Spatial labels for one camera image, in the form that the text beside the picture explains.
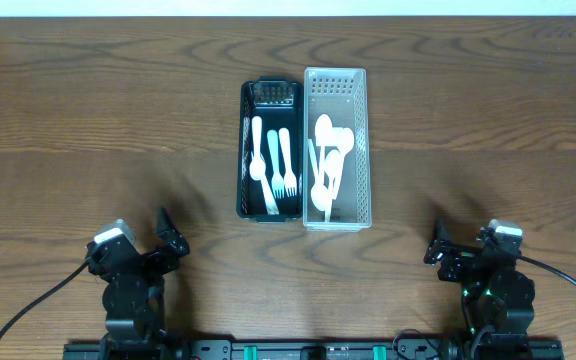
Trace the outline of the white fork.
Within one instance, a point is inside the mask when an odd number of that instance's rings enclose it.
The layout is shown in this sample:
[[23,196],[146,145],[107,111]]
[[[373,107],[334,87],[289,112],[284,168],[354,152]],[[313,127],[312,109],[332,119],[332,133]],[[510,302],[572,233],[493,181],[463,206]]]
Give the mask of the white fork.
[[261,178],[261,186],[263,192],[264,203],[266,206],[267,214],[268,215],[278,215],[279,209],[276,204],[274,195],[272,193],[270,184],[265,176]]

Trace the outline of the cream short spoon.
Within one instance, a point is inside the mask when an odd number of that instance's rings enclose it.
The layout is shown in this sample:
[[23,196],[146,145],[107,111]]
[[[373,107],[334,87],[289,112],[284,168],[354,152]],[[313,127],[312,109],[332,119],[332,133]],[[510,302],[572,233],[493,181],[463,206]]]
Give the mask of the cream short spoon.
[[253,117],[251,125],[253,151],[249,172],[253,180],[260,181],[265,175],[265,162],[261,157],[262,118]]

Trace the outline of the mint green fork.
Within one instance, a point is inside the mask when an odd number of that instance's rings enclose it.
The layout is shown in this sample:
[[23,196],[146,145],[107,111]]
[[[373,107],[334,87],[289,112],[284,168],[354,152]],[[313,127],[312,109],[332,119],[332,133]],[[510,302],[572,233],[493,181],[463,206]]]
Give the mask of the mint green fork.
[[267,132],[268,147],[271,156],[272,163],[272,179],[271,187],[273,196],[276,199],[282,199],[285,196],[284,179],[280,174],[279,167],[279,139],[278,132],[276,130],[269,130]]

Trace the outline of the white spoon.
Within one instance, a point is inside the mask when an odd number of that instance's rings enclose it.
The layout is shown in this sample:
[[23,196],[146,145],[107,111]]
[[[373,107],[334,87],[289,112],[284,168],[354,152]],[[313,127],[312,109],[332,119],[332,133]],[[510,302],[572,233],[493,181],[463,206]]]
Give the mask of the white spoon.
[[320,115],[315,124],[315,140],[319,147],[318,175],[316,178],[318,183],[324,183],[325,147],[330,142],[332,128],[331,118],[327,114]]
[[308,140],[308,149],[313,174],[315,177],[314,184],[311,187],[311,200],[313,205],[319,211],[329,212],[332,205],[332,200],[330,198],[329,189],[324,185],[324,158],[322,155],[316,155],[315,145],[312,139]]
[[336,199],[339,177],[342,173],[341,154],[337,149],[331,150],[324,162],[326,175],[329,177],[328,184],[328,203],[324,211],[324,221],[329,222],[332,211],[332,202]]

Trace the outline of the cream fork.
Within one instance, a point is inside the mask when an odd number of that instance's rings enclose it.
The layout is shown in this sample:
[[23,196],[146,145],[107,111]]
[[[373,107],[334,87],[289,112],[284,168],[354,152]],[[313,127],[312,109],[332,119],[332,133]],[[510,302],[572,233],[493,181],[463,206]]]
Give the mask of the cream fork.
[[284,186],[286,195],[295,197],[297,195],[297,180],[292,170],[290,132],[287,128],[279,130],[279,140],[285,165]]

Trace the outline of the white spoon crossed top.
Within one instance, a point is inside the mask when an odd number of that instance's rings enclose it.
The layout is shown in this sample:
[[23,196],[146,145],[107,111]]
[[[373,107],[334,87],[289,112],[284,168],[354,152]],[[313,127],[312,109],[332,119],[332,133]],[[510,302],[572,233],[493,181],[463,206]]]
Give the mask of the white spoon crossed top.
[[340,189],[340,184],[341,184],[341,180],[342,180],[342,176],[343,176],[343,167],[344,167],[344,162],[345,162],[345,156],[353,149],[354,147],[354,133],[350,128],[342,128],[339,132],[338,132],[338,137],[337,137],[337,148],[338,151],[340,152],[340,162],[338,165],[338,174],[336,176],[336,181],[335,181],[335,186],[334,186],[334,190],[333,190],[333,199],[336,200],[338,193],[339,193],[339,189]]

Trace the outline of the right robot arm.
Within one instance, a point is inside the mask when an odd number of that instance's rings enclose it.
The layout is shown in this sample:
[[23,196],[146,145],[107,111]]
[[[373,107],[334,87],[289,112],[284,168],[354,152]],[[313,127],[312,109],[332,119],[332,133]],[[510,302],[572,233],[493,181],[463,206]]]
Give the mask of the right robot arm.
[[442,220],[423,262],[439,264],[438,279],[461,286],[460,306],[469,331],[462,351],[470,359],[484,349],[524,346],[534,320],[534,281],[516,270],[523,230],[511,221],[493,219],[482,227],[480,247],[455,243]]

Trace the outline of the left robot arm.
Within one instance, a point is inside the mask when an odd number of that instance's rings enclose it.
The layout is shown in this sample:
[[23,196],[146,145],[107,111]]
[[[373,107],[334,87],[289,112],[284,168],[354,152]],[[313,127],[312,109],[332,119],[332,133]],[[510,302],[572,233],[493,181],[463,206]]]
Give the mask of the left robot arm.
[[164,275],[179,268],[179,259],[190,253],[189,244],[165,208],[158,211],[155,233],[162,243],[140,253],[135,233],[118,219],[87,244],[89,272],[107,282],[101,359],[190,357],[187,341],[167,330],[164,301]]

